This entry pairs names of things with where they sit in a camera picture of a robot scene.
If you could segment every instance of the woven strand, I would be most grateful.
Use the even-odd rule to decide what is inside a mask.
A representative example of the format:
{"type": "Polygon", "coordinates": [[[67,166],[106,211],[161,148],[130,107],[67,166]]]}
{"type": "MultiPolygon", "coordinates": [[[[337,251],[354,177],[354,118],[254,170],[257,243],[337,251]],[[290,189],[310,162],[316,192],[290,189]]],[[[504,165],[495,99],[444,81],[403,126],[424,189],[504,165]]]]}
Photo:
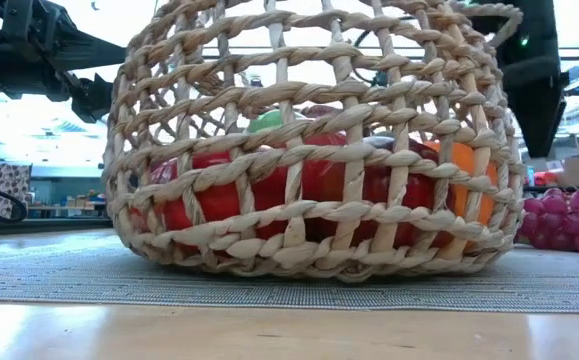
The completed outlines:
{"type": "Polygon", "coordinates": [[[367,16],[334,9],[331,0],[321,0],[319,14],[303,16],[278,9],[277,0],[265,0],[260,14],[225,16],[231,7],[247,2],[170,0],[129,43],[114,82],[103,172],[109,214],[126,247],[152,261],[207,272],[336,277],[347,282],[372,275],[475,272],[511,248],[522,217],[524,169],[495,46],[522,21],[518,9],[467,6],[455,0],[362,0],[373,12],[367,16]],[[386,7],[412,15],[419,28],[385,15],[386,7]],[[471,28],[469,18],[493,15],[509,20],[486,42],[471,28]],[[230,39],[264,27],[271,51],[230,53],[230,39]],[[326,30],[331,44],[288,46],[284,32],[293,28],[326,30]],[[346,43],[343,33],[350,29],[373,32],[382,55],[366,56],[346,43]],[[417,42],[425,52],[423,61],[399,55],[394,36],[417,42]],[[214,39],[220,59],[205,62],[202,49],[214,39]],[[289,79],[290,67],[308,61],[330,64],[335,84],[289,79]],[[276,66],[275,84],[250,88],[243,77],[245,87],[236,86],[235,77],[248,68],[271,64],[276,66]],[[351,77],[354,67],[384,71],[388,86],[370,88],[356,81],[351,77]],[[412,79],[405,81],[405,76],[412,79]],[[192,88],[198,97],[190,96],[192,88]],[[340,102],[343,111],[296,119],[295,107],[306,102],[340,102]],[[434,111],[426,110],[430,104],[434,111]],[[241,133],[240,115],[251,117],[272,108],[280,111],[282,126],[241,133]],[[213,118],[216,111],[222,114],[219,120],[213,118]],[[363,141],[365,132],[377,129],[391,131],[393,148],[376,149],[363,141]],[[337,132],[345,132],[345,145],[303,141],[337,132]],[[422,139],[430,134],[440,142],[437,163],[409,150],[409,136],[416,132],[422,139]],[[173,141],[161,140],[165,135],[173,141]],[[453,163],[456,143],[474,149],[472,173],[453,163]],[[261,147],[271,148],[260,151],[261,147]],[[229,154],[230,161],[193,168],[195,156],[220,152],[229,154]],[[173,159],[177,176],[164,182],[152,178],[154,166],[173,159]],[[340,201],[302,197],[305,163],[322,161],[344,164],[340,201]],[[486,174],[489,164],[497,169],[495,184],[486,174]],[[386,203],[363,201],[366,166],[391,168],[386,203]],[[256,209],[252,185],[277,168],[287,169],[285,184],[277,184],[284,185],[284,204],[256,209]],[[128,186],[131,173],[139,176],[137,188],[128,186]],[[402,206],[408,178],[414,174],[435,180],[429,209],[402,206]],[[231,184],[239,215],[207,221],[200,193],[231,184]],[[447,208],[451,186],[467,189],[464,217],[447,208]],[[486,224],[477,220],[483,196],[494,202],[486,224]],[[163,216],[162,206],[176,201],[184,205],[180,215],[189,219],[190,227],[173,229],[163,216]],[[306,236],[307,219],[338,225],[332,236],[313,242],[306,236]],[[376,222],[377,231],[352,246],[363,221],[376,222]],[[283,222],[288,224],[284,232],[256,237],[259,229],[283,222]],[[402,223],[420,230],[412,246],[394,245],[402,223]],[[442,248],[433,247],[439,232],[453,236],[442,248]]]}

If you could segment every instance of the basket handle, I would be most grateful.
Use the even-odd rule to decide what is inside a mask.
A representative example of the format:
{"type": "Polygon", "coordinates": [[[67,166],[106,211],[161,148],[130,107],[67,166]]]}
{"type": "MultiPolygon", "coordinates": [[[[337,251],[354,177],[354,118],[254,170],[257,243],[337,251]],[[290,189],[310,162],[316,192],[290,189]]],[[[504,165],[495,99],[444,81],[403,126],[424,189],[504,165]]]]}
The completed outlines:
{"type": "Polygon", "coordinates": [[[457,0],[449,0],[447,2],[451,9],[455,12],[461,13],[467,17],[474,16],[500,16],[506,17],[508,20],[503,27],[498,30],[498,33],[489,41],[489,45],[498,47],[505,40],[510,38],[516,30],[518,25],[522,22],[522,11],[513,6],[505,4],[470,4],[458,2],[457,0]]]}

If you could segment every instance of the gray mat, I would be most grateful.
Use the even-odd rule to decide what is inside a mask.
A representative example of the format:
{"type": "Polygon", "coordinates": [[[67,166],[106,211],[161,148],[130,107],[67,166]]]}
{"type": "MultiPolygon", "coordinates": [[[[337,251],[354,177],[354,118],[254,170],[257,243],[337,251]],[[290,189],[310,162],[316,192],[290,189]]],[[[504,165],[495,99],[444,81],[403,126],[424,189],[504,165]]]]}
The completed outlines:
{"type": "Polygon", "coordinates": [[[579,254],[515,249],[469,277],[346,285],[198,274],[143,260],[115,237],[83,236],[67,244],[0,245],[0,300],[579,313],[579,254]]]}

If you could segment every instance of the green fruit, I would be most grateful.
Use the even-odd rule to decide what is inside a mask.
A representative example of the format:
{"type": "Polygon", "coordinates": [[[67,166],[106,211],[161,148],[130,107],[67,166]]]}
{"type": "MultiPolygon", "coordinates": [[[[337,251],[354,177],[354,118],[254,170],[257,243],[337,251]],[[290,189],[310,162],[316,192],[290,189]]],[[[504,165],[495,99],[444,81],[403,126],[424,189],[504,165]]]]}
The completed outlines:
{"type": "MultiPolygon", "coordinates": [[[[294,114],[296,116],[296,119],[304,118],[304,116],[302,116],[302,114],[300,113],[294,114]]],[[[279,126],[282,126],[282,116],[280,116],[280,110],[275,109],[267,111],[266,113],[258,116],[256,120],[251,121],[245,132],[253,134],[262,129],[274,128],[279,126]]]]}

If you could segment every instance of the dark robot arm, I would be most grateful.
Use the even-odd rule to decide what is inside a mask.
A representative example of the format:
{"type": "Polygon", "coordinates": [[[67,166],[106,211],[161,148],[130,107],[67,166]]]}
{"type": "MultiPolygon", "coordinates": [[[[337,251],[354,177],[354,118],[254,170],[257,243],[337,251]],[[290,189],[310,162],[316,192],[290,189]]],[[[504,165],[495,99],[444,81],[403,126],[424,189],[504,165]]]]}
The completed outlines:
{"type": "Polygon", "coordinates": [[[120,64],[124,48],[79,31],[62,6],[46,0],[0,0],[0,23],[0,92],[71,98],[86,123],[109,111],[112,84],[71,71],[120,64]]]}
{"type": "MultiPolygon", "coordinates": [[[[553,0],[476,0],[479,4],[503,2],[522,10],[516,33],[497,49],[504,72],[503,88],[531,157],[546,157],[562,119],[565,95],[579,95],[579,88],[565,93],[569,73],[560,69],[558,33],[553,0]]],[[[495,33],[506,19],[475,17],[473,27],[483,34],[495,33]]]]}

